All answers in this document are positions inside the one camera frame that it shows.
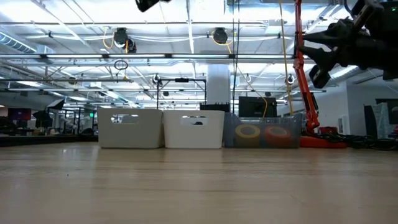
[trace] white storage bin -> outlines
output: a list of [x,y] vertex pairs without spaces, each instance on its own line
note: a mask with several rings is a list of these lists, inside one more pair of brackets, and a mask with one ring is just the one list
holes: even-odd
[[167,148],[219,149],[224,111],[164,111]]
[[104,148],[153,149],[164,145],[161,110],[98,110],[98,141]]

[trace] yellow tape roll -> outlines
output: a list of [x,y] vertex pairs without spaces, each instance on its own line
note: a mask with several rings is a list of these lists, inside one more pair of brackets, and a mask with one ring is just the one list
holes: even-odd
[[[251,129],[252,134],[244,134],[242,129]],[[259,147],[260,129],[253,124],[241,124],[235,128],[236,147]]]

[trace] bin handle cutout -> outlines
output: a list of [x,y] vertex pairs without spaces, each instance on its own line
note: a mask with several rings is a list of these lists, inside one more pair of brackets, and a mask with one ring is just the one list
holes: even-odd
[[138,124],[139,116],[137,114],[114,114],[111,116],[114,124]]
[[180,120],[181,125],[202,126],[207,125],[208,118],[206,116],[182,116]]

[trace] clear plastic bin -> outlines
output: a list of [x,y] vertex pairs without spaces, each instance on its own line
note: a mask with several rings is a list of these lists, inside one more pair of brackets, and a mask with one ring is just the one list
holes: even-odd
[[284,118],[239,118],[225,113],[224,146],[236,148],[298,148],[302,114]]

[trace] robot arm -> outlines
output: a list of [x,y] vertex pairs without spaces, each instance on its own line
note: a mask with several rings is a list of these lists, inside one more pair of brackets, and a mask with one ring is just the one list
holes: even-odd
[[359,0],[350,12],[353,20],[340,19],[323,32],[307,34],[303,40],[324,44],[331,49],[300,46],[298,49],[315,61],[310,72],[315,88],[323,88],[329,71],[338,63],[343,67],[384,70],[383,79],[398,78],[398,2],[375,3]]

